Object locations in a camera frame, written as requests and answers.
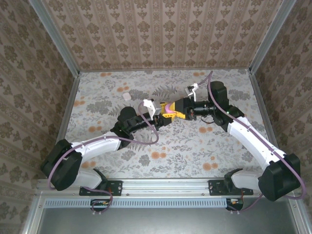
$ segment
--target wall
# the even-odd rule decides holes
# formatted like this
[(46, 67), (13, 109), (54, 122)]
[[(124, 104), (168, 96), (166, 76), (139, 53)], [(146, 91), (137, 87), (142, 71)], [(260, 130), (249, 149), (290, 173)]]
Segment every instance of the wall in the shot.
[(300, 158), (312, 215), (312, 1), (296, 2), (256, 77), (279, 147)]
[(0, 1), (0, 233), (27, 218), (73, 77), (28, 1)]
[(282, 0), (44, 0), (80, 69), (245, 67)]

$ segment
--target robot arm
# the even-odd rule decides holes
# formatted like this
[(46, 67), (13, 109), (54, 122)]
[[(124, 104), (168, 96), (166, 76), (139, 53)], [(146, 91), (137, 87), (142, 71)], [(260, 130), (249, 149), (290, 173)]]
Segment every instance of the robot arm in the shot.
[[(198, 87), (196, 85), (188, 87), (188, 96), (195, 95), (195, 89)], [(174, 103), (158, 103), (154, 100), (144, 100), (144, 106), (148, 108), (148, 112), (143, 115), (157, 131), (160, 127), (170, 124), (175, 117), (185, 120), (196, 120), (197, 116), (211, 115), (215, 124), (238, 139), (256, 158), (264, 172), (254, 173), (236, 169), (228, 173), (226, 178), (231, 178), (230, 181), (227, 181), (229, 193), (231, 193), (233, 187), (260, 190), (267, 199), (275, 201), (298, 188), (300, 183), (293, 173), (268, 150), (264, 142), (269, 144), (275, 152), (281, 155), (300, 174), (298, 157), (294, 154), (288, 156), (280, 149), (274, 147), (253, 128), (237, 107), (229, 105), (227, 90), (222, 82), (211, 82), (211, 89), (218, 105), (228, 114), (248, 125), (248, 129), (219, 111), (209, 95), (208, 101), (196, 101), (194, 97), (185, 97)], [(57, 190), (61, 191), (70, 186), (85, 186), (92, 189), (105, 190), (107, 181), (105, 176), (96, 169), (87, 170), (82, 168), (81, 165), (100, 154), (121, 150), (130, 143), (117, 138), (109, 138), (109, 136), (133, 140), (132, 133), (148, 126), (147, 122), (141, 116), (138, 116), (132, 107), (123, 108), (117, 120), (110, 132), (94, 138), (94, 140), (97, 138), (102, 140), (86, 145), (85, 141), (69, 143), (64, 139), (55, 145), (41, 166), (41, 170), (46, 176), (50, 175), (52, 168), (65, 152), (75, 146), (82, 145), (64, 158), (55, 170), (51, 182)], [(261, 140), (250, 132), (251, 129), (258, 134)]]

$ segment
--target pink object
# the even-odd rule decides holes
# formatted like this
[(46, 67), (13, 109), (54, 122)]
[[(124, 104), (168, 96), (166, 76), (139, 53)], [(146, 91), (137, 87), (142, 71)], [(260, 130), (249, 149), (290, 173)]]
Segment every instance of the pink object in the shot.
[(171, 104), (172, 104), (172, 103), (169, 103), (169, 104), (167, 104), (167, 105), (165, 106), (165, 111), (166, 111), (166, 113), (169, 113), (169, 114), (175, 113), (174, 111), (169, 110), (169, 107), (171, 106)]

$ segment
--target floral wallpaper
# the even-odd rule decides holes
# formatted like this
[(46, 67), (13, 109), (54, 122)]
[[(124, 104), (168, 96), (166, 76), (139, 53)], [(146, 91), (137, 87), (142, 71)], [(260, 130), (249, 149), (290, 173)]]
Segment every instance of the floral wallpaper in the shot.
[[(116, 123), (123, 107), (133, 106), (137, 110), (145, 98), (173, 102), (186, 97), (184, 88), (200, 82), (209, 72), (81, 73), (66, 139), (77, 142), (104, 134)], [(214, 70), (213, 80), (224, 82), (230, 102), (266, 137), (247, 70)], [(123, 99), (125, 92), (130, 93), (131, 101)], [(196, 96), (198, 100), (207, 100), (207, 86), (200, 86)], [(245, 147), (215, 124), (177, 118), (160, 128), (159, 135), (155, 145), (131, 143), (122, 150), (95, 157), (82, 167), (95, 167), (110, 178), (223, 177), (228, 171), (241, 167), (261, 170)], [(137, 131), (134, 137), (141, 141), (155, 139), (150, 129)]]
[(312, 217), (312, 1), (296, 1), (256, 77), (279, 147), (300, 158)]
[(30, 3), (0, 1), (0, 233), (19, 233), (73, 77)]
[(43, 0), (80, 70), (248, 67), (282, 0)]

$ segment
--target patterned floor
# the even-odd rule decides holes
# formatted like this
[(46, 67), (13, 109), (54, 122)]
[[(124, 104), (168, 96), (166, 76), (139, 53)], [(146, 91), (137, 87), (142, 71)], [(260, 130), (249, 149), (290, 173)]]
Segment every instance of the patterned floor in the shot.
[[(172, 102), (185, 97), (184, 88), (200, 82), (210, 70), (82, 73), (66, 139), (70, 142), (97, 137), (117, 121), (124, 106), (146, 98)], [(213, 79), (224, 82), (230, 103), (240, 108), (265, 137), (266, 131), (247, 70), (214, 70)], [(129, 92), (131, 101), (125, 101)], [(197, 90), (197, 100), (207, 99), (207, 89)], [(175, 119), (159, 131), (156, 145), (130, 144), (83, 164), (96, 167), (109, 178), (220, 177), (235, 168), (260, 170), (257, 161), (234, 137), (215, 124)], [(155, 139), (151, 130), (135, 133), (135, 139)]]

